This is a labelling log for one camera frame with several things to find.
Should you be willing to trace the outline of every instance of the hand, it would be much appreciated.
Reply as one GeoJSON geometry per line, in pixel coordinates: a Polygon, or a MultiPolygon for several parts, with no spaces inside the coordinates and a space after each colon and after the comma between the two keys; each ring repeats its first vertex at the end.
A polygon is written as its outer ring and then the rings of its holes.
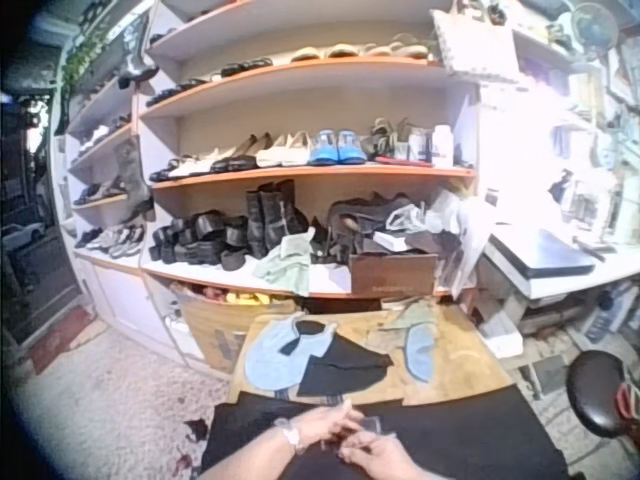
{"type": "Polygon", "coordinates": [[[348,430],[358,432],[362,427],[358,423],[364,415],[351,407],[351,400],[336,407],[319,407],[291,419],[298,429],[300,443],[308,447],[321,440],[331,440],[348,430]]]}
{"type": "Polygon", "coordinates": [[[358,432],[340,446],[338,455],[346,463],[362,467],[373,480],[427,480],[394,435],[358,432]]]}

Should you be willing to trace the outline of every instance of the black stool seat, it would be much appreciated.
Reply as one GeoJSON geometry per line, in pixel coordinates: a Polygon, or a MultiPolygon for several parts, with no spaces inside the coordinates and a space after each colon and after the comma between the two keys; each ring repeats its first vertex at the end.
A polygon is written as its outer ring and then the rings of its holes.
{"type": "Polygon", "coordinates": [[[622,360],[610,353],[582,352],[569,366],[569,403],[591,433],[614,438],[631,429],[631,423],[620,416],[616,407],[616,393],[623,381],[622,360]]]}

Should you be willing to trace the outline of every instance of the cardboard box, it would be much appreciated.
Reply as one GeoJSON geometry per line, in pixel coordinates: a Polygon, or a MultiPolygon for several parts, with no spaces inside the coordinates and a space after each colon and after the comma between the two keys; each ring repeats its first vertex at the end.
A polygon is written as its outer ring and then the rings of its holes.
{"type": "Polygon", "coordinates": [[[433,295],[437,255],[351,255],[351,291],[360,296],[433,295]]]}

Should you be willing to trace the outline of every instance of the wooden shelf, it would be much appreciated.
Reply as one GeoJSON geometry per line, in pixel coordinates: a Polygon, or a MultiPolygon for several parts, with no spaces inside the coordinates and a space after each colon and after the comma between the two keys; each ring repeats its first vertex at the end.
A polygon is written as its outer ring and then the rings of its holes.
{"type": "Polygon", "coordinates": [[[81,155],[78,160],[69,167],[69,171],[78,171],[82,168],[90,166],[96,159],[99,159],[120,145],[131,136],[131,124],[127,124],[119,130],[113,132],[98,145],[92,147],[89,151],[81,155]]]}
{"type": "Polygon", "coordinates": [[[148,52],[185,61],[242,38],[309,25],[366,21],[424,25],[431,21],[431,9],[449,11],[452,3],[453,0],[238,1],[183,25],[160,39],[148,52]]]}
{"type": "Polygon", "coordinates": [[[102,90],[74,117],[67,127],[68,135],[94,130],[101,123],[108,123],[123,105],[131,101],[133,88],[120,90],[118,78],[112,79],[102,90]]]}
{"type": "Polygon", "coordinates": [[[125,273],[132,273],[134,275],[140,275],[139,253],[130,257],[111,258],[106,253],[102,253],[99,250],[88,250],[86,248],[79,248],[75,249],[73,251],[73,254],[78,258],[83,258],[101,267],[111,268],[113,270],[119,270],[125,273]]]}
{"type": "MultiPolygon", "coordinates": [[[[295,295],[293,292],[274,288],[264,280],[254,277],[253,270],[258,263],[253,257],[245,256],[246,263],[235,272],[226,272],[221,266],[189,265],[179,262],[170,265],[161,261],[142,265],[142,270],[160,277],[170,278],[200,285],[209,285],[231,290],[245,290],[274,295],[295,295]]],[[[358,296],[351,293],[351,272],[342,265],[311,265],[309,270],[309,297],[314,298],[375,298],[370,295],[358,296]]],[[[449,292],[437,289],[435,296],[445,296],[449,292]]]]}
{"type": "Polygon", "coordinates": [[[108,205],[110,203],[122,202],[127,198],[126,195],[117,195],[115,197],[105,198],[102,200],[98,200],[97,202],[87,203],[85,205],[73,206],[73,210],[84,210],[86,208],[99,207],[100,205],[108,205]]]}
{"type": "Polygon", "coordinates": [[[154,190],[176,188],[186,185],[201,185],[206,183],[230,182],[252,178],[271,177],[303,177],[308,175],[416,175],[423,177],[462,177],[475,178],[475,171],[466,168],[424,168],[411,166],[381,165],[367,163],[365,165],[336,165],[333,167],[276,167],[259,168],[246,172],[219,173],[199,177],[160,182],[153,185],[154,190]]]}
{"type": "Polygon", "coordinates": [[[282,91],[342,87],[444,88],[449,78],[441,66],[404,57],[349,57],[308,60],[259,68],[219,81],[209,82],[152,106],[140,115],[183,117],[191,113],[282,91]]]}

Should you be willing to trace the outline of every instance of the blue shoe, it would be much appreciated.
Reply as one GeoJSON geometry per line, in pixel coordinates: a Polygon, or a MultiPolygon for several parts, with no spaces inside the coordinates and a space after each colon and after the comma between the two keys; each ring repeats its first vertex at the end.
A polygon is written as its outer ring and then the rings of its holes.
{"type": "Polygon", "coordinates": [[[340,130],[338,133],[338,155],[341,165],[361,165],[367,161],[360,139],[350,130],[340,130]]]}
{"type": "Polygon", "coordinates": [[[338,142],[333,130],[322,130],[316,135],[311,149],[309,165],[326,166],[338,163],[338,142]]]}

